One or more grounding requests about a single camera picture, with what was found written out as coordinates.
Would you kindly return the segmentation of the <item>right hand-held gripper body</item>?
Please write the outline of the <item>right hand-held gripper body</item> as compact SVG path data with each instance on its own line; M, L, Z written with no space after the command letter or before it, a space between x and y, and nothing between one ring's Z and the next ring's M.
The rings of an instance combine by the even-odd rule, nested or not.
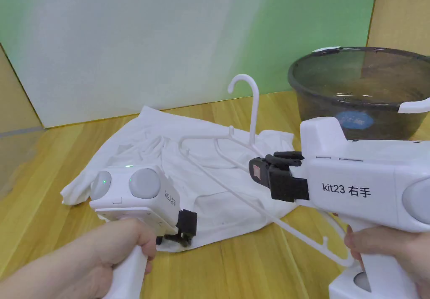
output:
M300 125L302 165L270 165L274 198L332 212L353 231L430 225L429 141L347 140L334 117Z

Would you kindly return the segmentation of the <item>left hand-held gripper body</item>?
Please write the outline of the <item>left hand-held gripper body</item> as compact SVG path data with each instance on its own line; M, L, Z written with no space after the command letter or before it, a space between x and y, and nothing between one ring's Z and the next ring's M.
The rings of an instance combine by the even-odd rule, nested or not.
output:
M103 219L136 218L156 236L178 231L194 236L197 214L180 208L179 193L158 166L120 166L100 171L90 184L90 207ZM113 271L107 299L138 299L147 256L136 246Z

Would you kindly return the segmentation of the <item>person's left hand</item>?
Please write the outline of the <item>person's left hand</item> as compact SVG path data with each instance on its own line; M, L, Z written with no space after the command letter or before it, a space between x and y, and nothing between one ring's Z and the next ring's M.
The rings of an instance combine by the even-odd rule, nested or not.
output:
M113 283L114 267L124 261L139 246L148 257L144 274L152 271L157 250L156 237L138 219L106 223L76 241L76 261L79 263L78 283L74 299L99 299Z

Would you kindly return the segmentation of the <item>person's right hand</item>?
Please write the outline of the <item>person's right hand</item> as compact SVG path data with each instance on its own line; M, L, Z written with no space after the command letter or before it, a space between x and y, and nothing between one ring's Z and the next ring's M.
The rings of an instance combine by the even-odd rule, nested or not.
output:
M394 257L416 283L422 299L430 297L430 233L410 233L384 226L354 232L347 226L345 245L362 268L363 254Z

